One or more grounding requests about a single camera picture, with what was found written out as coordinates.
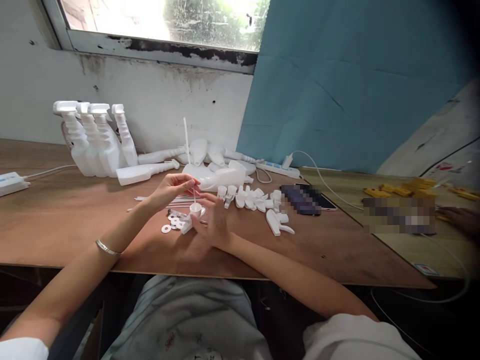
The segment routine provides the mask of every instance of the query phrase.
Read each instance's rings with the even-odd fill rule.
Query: window frame
[[[175,41],[73,30],[60,0],[41,0],[62,50],[253,75],[258,53]]]

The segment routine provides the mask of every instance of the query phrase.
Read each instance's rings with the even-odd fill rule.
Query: window glass
[[[270,0],[60,0],[70,28],[258,52]]]

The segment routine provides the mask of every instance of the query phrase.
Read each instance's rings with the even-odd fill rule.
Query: window
[[[270,0],[43,0],[65,50],[252,74]]]

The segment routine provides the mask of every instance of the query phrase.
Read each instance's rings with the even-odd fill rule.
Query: sleeve
[[[19,337],[0,341],[0,360],[47,360],[49,349],[37,338]]]
[[[304,360],[420,360],[396,327],[367,316],[337,314],[303,333]]]

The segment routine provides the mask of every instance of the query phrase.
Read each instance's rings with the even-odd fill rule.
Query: silver bracelet
[[[120,256],[120,255],[122,255],[121,252],[115,252],[115,251],[113,251],[113,250],[110,250],[108,247],[106,247],[106,246],[104,245],[103,242],[100,241],[100,239],[97,239],[97,240],[96,240],[96,244],[98,245],[98,247],[99,247],[100,249],[102,249],[104,252],[106,252],[106,253],[108,253],[108,254],[110,254],[110,255],[115,255],[115,256]]]

